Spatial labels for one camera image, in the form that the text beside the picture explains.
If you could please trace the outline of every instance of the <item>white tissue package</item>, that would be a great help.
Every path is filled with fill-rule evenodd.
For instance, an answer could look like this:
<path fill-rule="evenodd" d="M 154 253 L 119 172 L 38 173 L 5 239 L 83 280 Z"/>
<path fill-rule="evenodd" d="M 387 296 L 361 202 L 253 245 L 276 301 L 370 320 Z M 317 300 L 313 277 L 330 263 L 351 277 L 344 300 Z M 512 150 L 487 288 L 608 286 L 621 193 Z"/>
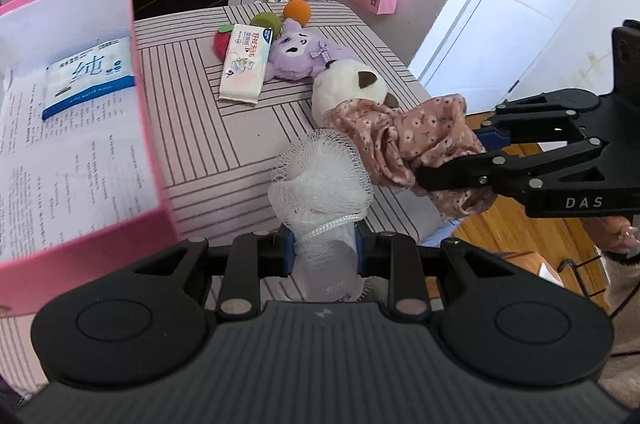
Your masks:
<path fill-rule="evenodd" d="M 42 120 L 80 102 L 134 85 L 130 39 L 100 43 L 47 67 Z"/>
<path fill-rule="evenodd" d="M 236 24 L 226 50 L 220 99 L 258 103 L 267 68 L 271 29 Z"/>

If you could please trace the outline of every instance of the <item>panda plush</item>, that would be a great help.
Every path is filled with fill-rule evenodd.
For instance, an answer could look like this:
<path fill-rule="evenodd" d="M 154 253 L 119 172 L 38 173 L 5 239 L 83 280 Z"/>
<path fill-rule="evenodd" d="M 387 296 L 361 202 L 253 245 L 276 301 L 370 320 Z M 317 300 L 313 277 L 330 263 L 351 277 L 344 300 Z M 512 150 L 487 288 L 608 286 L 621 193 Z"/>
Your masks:
<path fill-rule="evenodd" d="M 350 99 L 369 99 L 389 108 L 399 107 L 378 71 L 360 61 L 329 61 L 314 80 L 311 113 L 316 124 L 324 128 L 324 114 Z"/>

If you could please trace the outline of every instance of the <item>human hand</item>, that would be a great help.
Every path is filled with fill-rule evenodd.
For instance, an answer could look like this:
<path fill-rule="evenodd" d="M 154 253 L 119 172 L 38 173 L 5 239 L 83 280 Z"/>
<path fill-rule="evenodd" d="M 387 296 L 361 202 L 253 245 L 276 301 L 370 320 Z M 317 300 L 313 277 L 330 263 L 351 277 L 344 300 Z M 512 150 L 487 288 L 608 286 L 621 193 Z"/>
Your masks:
<path fill-rule="evenodd" d="M 640 245 L 636 239 L 640 229 L 632 227 L 624 216 L 581 218 L 584 230 L 602 250 L 626 254 L 629 248 Z"/>

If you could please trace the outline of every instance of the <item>pink box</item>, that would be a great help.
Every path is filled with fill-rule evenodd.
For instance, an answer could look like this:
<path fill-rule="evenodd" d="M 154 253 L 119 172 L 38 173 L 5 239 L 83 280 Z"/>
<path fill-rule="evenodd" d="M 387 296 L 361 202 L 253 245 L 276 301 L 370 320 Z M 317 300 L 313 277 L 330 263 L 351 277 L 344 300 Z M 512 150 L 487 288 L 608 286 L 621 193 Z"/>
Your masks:
<path fill-rule="evenodd" d="M 36 67 L 46 68 L 78 50 L 128 33 L 136 75 L 136 87 L 129 90 L 137 91 L 142 125 L 141 131 L 137 127 L 131 130 L 142 134 L 148 162 L 137 165 L 148 166 L 152 175 L 148 189 L 154 189 L 147 195 L 152 198 L 151 208 L 143 214 L 0 263 L 0 316 L 37 312 L 56 296 L 178 241 L 146 116 L 133 20 L 131 0 L 13 0 L 0 7 L 0 72 L 7 76 L 10 68 L 14 83 L 23 75 L 38 75 Z M 124 133 L 123 139 L 127 137 L 134 136 Z"/>

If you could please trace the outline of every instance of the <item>red strawberry toy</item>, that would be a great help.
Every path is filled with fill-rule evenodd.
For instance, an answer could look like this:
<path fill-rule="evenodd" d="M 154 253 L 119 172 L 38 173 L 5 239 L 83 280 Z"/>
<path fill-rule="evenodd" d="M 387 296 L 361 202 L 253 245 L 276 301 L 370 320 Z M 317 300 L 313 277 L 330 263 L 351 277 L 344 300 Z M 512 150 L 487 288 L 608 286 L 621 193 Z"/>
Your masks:
<path fill-rule="evenodd" d="M 213 36 L 213 51 L 216 53 L 220 61 L 225 60 L 226 49 L 229 47 L 233 29 L 233 25 L 223 25 Z"/>

